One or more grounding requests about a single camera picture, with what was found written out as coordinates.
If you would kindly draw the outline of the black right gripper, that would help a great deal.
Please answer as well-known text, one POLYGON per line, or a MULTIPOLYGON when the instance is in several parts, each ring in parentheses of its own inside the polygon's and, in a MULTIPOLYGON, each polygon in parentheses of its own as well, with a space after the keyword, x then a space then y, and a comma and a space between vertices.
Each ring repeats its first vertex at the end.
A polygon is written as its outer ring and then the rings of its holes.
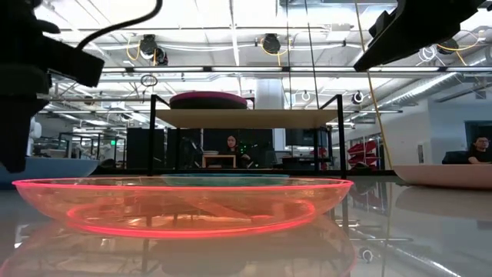
POLYGON ((373 37, 355 62, 356 72, 386 65, 417 53, 421 48, 452 38, 461 22, 487 0, 399 0, 392 12, 383 11, 369 28, 373 37))

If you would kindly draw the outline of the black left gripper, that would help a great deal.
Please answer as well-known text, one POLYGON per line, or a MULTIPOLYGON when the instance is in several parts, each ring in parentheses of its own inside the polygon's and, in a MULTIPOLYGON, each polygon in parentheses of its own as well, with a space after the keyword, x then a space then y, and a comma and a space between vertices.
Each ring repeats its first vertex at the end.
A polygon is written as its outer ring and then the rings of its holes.
POLYGON ((47 95, 51 82, 29 57, 21 38, 0 46, 0 164, 8 172, 23 172, 37 95, 47 95))

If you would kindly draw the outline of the grey-blue plate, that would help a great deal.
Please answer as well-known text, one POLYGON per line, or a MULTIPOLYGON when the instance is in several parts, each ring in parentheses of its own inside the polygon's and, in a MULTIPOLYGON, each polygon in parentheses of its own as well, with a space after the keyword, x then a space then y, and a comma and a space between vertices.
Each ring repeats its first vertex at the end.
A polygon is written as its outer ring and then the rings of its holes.
POLYGON ((27 157, 25 170, 9 173, 0 165, 0 187, 10 187, 22 179, 84 178, 97 168, 99 161, 93 159, 60 159, 27 157))

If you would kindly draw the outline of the transparent orange plate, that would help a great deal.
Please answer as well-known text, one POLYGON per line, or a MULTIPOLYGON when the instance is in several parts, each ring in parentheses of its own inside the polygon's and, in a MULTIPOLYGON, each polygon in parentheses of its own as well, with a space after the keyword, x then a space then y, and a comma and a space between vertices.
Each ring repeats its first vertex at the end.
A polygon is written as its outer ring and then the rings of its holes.
POLYGON ((184 176, 25 179, 14 183, 41 214, 86 232, 210 239, 306 225, 340 203, 346 179, 184 176))

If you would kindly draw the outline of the green plate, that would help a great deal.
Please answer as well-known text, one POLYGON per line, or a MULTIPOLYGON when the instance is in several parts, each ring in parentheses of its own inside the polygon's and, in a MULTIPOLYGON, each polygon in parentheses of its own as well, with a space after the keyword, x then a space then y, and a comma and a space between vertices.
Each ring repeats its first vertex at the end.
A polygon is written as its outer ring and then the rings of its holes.
POLYGON ((205 187, 257 187, 279 186, 289 182, 289 175, 238 174, 238 173, 196 173, 169 174, 162 178, 173 186, 205 187))

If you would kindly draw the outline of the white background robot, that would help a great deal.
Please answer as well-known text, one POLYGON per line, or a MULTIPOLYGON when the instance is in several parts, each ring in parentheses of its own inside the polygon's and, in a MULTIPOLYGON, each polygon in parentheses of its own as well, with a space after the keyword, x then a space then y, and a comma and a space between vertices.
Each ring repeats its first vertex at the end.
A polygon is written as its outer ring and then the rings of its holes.
POLYGON ((39 139, 42 136, 42 125, 35 120, 35 117, 31 118, 30 129, 28 134, 28 144, 26 155, 31 156, 34 148, 34 140, 39 139))

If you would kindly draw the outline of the red storage bins rack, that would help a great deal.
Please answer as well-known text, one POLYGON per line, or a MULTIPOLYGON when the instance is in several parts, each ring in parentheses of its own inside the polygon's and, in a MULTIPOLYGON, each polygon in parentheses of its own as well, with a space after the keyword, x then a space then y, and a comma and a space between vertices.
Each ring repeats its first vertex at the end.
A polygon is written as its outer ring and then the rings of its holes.
POLYGON ((348 164, 352 170, 369 169, 374 171, 378 169, 380 160, 378 144, 374 140, 360 142, 347 151, 349 155, 348 164))

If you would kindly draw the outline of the black cabinet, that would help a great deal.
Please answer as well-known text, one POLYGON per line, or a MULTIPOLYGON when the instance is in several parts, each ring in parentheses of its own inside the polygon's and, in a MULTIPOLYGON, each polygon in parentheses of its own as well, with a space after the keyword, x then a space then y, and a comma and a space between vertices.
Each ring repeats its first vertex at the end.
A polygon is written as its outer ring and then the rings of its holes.
POLYGON ((128 169, 146 169, 148 167, 148 143, 148 129, 127 129, 126 159, 128 169))

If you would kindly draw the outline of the dark blue door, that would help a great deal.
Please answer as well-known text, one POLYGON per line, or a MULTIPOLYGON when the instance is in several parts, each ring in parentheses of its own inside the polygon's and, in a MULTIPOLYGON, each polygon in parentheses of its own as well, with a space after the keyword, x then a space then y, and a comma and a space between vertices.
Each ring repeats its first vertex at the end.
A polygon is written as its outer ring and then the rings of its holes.
POLYGON ((467 152, 475 152, 477 140, 487 140, 486 152, 492 152, 492 121, 466 121, 465 132, 467 139, 467 152))

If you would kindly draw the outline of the black computer monitor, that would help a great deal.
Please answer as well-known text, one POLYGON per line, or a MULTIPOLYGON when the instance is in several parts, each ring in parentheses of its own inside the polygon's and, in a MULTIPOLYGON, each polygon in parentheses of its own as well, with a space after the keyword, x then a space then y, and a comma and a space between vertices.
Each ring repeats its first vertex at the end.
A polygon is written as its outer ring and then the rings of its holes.
POLYGON ((317 143, 319 146, 326 147, 327 129, 320 128, 316 132, 313 129, 286 129, 285 143, 287 146, 314 146, 314 134, 317 134, 317 143))

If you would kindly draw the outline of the seated person with glasses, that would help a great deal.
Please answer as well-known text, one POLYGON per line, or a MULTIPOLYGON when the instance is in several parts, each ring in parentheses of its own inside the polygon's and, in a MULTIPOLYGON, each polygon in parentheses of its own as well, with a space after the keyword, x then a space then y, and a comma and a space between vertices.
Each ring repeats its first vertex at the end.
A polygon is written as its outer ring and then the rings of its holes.
POLYGON ((479 165, 492 164, 490 141, 485 136, 476 137, 466 151, 447 152, 443 157, 443 165, 479 165))

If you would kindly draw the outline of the long ceiling light bar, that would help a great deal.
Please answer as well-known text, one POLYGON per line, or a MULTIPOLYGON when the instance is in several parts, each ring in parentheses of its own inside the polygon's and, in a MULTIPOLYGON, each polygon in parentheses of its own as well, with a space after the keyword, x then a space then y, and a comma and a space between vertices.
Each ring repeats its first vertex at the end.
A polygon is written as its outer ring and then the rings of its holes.
MULTIPOLYGON (((356 70, 348 66, 172 66, 172 67, 111 67, 103 68, 103 73, 136 73, 136 72, 333 72, 333 73, 355 73, 356 70)), ((492 66, 427 66, 427 67, 373 67, 369 72, 492 72, 492 66)))

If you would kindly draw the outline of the seated person at desk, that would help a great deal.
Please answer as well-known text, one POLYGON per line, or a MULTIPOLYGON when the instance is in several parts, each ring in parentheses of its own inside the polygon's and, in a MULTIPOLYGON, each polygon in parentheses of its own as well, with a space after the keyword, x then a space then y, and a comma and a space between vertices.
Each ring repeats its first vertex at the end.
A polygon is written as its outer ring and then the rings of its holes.
POLYGON ((226 149, 220 152, 220 154, 233 155, 235 157, 235 159, 223 159, 221 161, 223 168, 248 169, 253 163, 253 159, 239 145, 238 140, 233 135, 227 137, 226 149))

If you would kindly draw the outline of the small wooden table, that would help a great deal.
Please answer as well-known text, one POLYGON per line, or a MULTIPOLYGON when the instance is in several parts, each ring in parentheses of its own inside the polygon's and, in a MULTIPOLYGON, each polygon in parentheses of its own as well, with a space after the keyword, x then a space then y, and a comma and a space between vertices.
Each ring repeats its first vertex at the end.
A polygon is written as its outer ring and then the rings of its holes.
POLYGON ((206 154, 203 154, 203 156, 202 156, 202 163, 201 163, 201 166, 202 166, 203 169, 206 169, 208 167, 207 161, 209 159, 231 159, 232 160, 232 168, 233 169, 236 169, 237 168, 236 155, 219 155, 219 154, 216 154, 216 155, 206 155, 206 154))

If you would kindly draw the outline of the silver ventilation duct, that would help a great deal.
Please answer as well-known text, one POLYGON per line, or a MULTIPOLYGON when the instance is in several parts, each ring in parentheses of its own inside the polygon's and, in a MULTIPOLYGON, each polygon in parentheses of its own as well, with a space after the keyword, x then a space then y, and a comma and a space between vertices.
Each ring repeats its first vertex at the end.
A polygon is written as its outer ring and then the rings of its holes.
POLYGON ((446 67, 443 75, 417 80, 388 97, 378 100, 377 107, 387 108, 392 105, 406 105, 408 102, 416 102, 448 88, 475 82, 475 78, 482 73, 492 76, 491 47, 473 54, 468 66, 446 67))

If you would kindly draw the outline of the black frame wooden shelf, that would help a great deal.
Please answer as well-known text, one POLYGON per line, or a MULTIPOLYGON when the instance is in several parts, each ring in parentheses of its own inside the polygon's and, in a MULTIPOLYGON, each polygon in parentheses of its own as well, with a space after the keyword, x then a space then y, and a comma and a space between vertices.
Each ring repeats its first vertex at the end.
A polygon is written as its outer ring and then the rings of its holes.
POLYGON ((328 121, 337 119, 338 145, 340 156, 340 176, 347 177, 345 156, 345 135, 343 116, 343 97, 336 95, 325 104, 337 103, 335 110, 325 107, 315 110, 295 109, 168 109, 158 110, 158 102, 167 102, 158 95, 151 96, 151 115, 148 138, 148 153, 154 152, 155 120, 167 122, 177 130, 183 128, 302 128, 317 131, 328 121))

